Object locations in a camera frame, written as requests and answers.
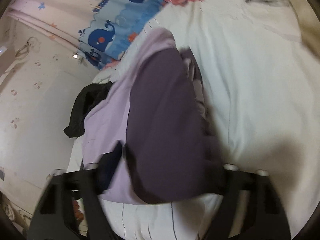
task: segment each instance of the white bed sheet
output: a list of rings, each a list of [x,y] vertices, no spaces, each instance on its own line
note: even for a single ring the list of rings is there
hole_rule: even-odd
[[[320,62],[302,45],[291,7],[244,0],[167,5],[111,75],[129,67],[152,29],[169,29],[199,64],[226,162],[266,169],[294,237],[320,200]],[[103,82],[106,72],[94,81]]]

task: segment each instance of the paw print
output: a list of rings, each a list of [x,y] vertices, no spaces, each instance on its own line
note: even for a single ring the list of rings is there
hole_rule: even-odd
[[[11,90],[11,94],[12,94],[13,96],[16,96],[16,95],[18,94],[18,92],[17,92],[15,89],[12,89],[12,90]]]
[[[37,82],[37,83],[34,83],[34,84],[33,84],[33,87],[34,87],[35,89],[39,89],[39,88],[41,87],[41,85],[42,85],[42,82],[39,81],[39,82]]]
[[[54,54],[54,56],[52,57],[56,62],[58,62],[58,55],[57,54]]]
[[[11,123],[11,127],[12,128],[17,128],[18,127],[18,125],[17,125],[17,123],[20,121],[20,119],[19,118],[15,118],[14,120],[12,120],[10,123]]]

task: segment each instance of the bedding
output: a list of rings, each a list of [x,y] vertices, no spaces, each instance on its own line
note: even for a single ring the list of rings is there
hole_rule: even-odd
[[[320,62],[302,43],[293,9],[245,0],[169,4],[108,78],[122,76],[161,27],[178,49],[193,51],[226,160],[244,171],[268,170],[294,237],[320,201]]]
[[[219,144],[205,130],[183,60],[191,59],[180,55],[168,30],[152,31],[130,70],[86,116],[84,165],[98,162],[118,141],[125,144],[102,199],[168,203],[225,186]]]

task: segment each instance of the black object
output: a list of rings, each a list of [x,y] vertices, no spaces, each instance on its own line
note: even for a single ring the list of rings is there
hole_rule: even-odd
[[[112,231],[97,196],[108,188],[120,160],[119,153],[121,157],[120,142],[112,153],[102,156],[98,168],[53,176],[34,212],[27,239],[86,239],[76,226],[72,205],[72,190],[75,189],[80,190],[83,198],[91,239],[121,239]]]
[[[228,187],[204,240],[290,240],[289,224],[268,177],[242,171],[227,171]],[[250,198],[241,233],[228,238],[240,190]]]
[[[113,153],[104,154],[98,168],[53,176],[36,208],[28,240],[86,239],[75,226],[72,189],[79,189],[91,240],[121,239],[110,227],[97,195],[108,188],[105,177],[108,155],[118,159],[120,143]],[[290,240],[290,229],[284,209],[268,177],[242,171],[226,171],[228,187],[204,240],[227,240],[236,212],[240,190],[251,192],[244,225],[232,240]]]
[[[83,164],[83,160],[81,161],[81,165],[80,165],[80,171],[82,171],[84,169],[84,164]],[[77,191],[73,191],[72,192],[72,196],[75,200],[78,200],[81,198],[81,194],[80,194],[80,190],[77,190]]]
[[[106,99],[112,82],[107,84],[90,84],[81,90],[73,105],[70,123],[63,131],[70,138],[84,135],[84,119],[87,114]]]
[[[319,240],[320,239],[320,203],[311,217],[293,240]]]

